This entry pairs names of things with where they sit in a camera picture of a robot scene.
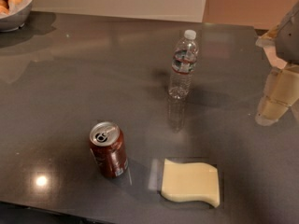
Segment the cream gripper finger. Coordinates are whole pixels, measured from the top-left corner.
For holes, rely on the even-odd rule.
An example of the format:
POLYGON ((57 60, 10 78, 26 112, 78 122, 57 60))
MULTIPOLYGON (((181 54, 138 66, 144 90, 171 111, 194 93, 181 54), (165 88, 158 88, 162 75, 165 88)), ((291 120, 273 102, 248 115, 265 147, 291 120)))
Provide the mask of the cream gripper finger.
POLYGON ((265 82, 263 97, 258 104, 255 120, 271 126, 299 99, 299 66, 287 64, 283 69, 273 67, 265 82))
POLYGON ((278 24, 276 26, 272 27, 271 29, 269 29, 262 36, 258 37, 258 39, 256 40, 255 45, 257 47, 260 47, 260 48, 274 47, 276 37, 278 35, 278 29, 279 29, 278 24))

